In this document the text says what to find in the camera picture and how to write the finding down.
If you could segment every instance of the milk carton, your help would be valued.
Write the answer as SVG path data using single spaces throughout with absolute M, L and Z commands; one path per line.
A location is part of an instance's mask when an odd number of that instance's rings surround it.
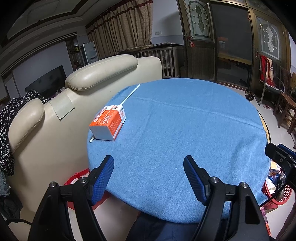
M 122 105 L 105 106 L 90 123 L 89 129 L 99 140 L 115 141 L 126 114 Z

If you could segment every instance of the wall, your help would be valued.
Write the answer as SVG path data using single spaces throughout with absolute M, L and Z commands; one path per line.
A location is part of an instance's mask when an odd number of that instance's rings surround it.
M 3 80 L 0 76 L 0 100 L 7 96 Z
M 80 21 L 74 21 L 73 19 L 71 19 L 74 22 L 64 25 L 63 21 L 60 21 L 58 22 L 58 24 L 60 24 L 61 26 L 47 25 L 32 33 L 26 34 L 15 43 L 5 47 L 4 51 L 0 53 L 0 73 L 4 71 L 14 61 L 22 57 L 24 54 L 50 40 L 73 32 L 77 32 L 77 36 L 85 36 L 85 26 L 81 25 L 83 24 L 83 21 L 81 20 L 82 18 L 79 19 Z
M 20 95 L 26 95 L 28 85 L 60 65 L 63 65 L 67 77 L 73 72 L 65 41 L 37 53 L 16 67 L 13 75 Z
M 87 35 L 77 36 L 77 41 L 80 47 L 83 43 L 89 43 L 89 38 Z
M 296 73 L 296 44 L 289 34 L 290 46 L 291 46 L 291 73 Z
M 153 44 L 173 42 L 184 44 L 182 25 L 176 0 L 153 0 Z
M 15 82 L 13 80 L 12 74 L 9 77 L 7 77 L 4 82 L 5 82 L 7 91 L 9 93 L 10 99 L 18 98 L 20 95 L 15 86 Z

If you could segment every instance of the dark clothing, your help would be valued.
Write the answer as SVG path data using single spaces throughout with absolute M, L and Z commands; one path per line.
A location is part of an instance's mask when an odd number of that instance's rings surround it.
M 13 190 L 10 190 L 10 195 L 0 197 L 0 213 L 6 218 L 20 218 L 22 203 Z
M 48 100 L 35 90 L 29 91 L 25 96 L 12 99 L 0 112 L 0 169 L 6 176 L 14 173 L 15 160 L 9 148 L 8 131 L 18 111 L 30 100 L 40 99 L 43 104 Z
M 198 223 L 180 224 L 141 213 L 126 241 L 191 241 Z

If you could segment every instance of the glass door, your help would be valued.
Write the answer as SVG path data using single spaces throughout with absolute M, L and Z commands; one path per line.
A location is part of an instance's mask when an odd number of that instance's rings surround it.
M 217 48 L 208 0 L 177 0 L 184 31 L 188 77 L 216 82 Z
M 273 63 L 273 78 L 277 82 L 279 67 L 290 69 L 287 56 L 287 33 L 284 26 L 276 19 L 251 10 L 250 16 L 253 23 L 254 51 L 253 73 L 250 89 L 258 96 L 261 96 L 263 85 L 259 82 L 260 56 L 264 55 Z
M 213 2 L 218 44 L 217 82 L 246 89 L 250 85 L 253 58 L 252 26 L 248 9 Z

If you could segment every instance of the sofa headrest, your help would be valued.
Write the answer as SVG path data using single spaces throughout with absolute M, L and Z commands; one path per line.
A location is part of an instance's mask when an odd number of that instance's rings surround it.
M 18 111 L 8 131 L 8 139 L 12 153 L 38 125 L 43 116 L 44 107 L 40 99 L 30 100 Z
M 105 58 L 74 71 L 67 77 L 65 86 L 73 90 L 85 91 L 137 65 L 138 60 L 132 55 Z

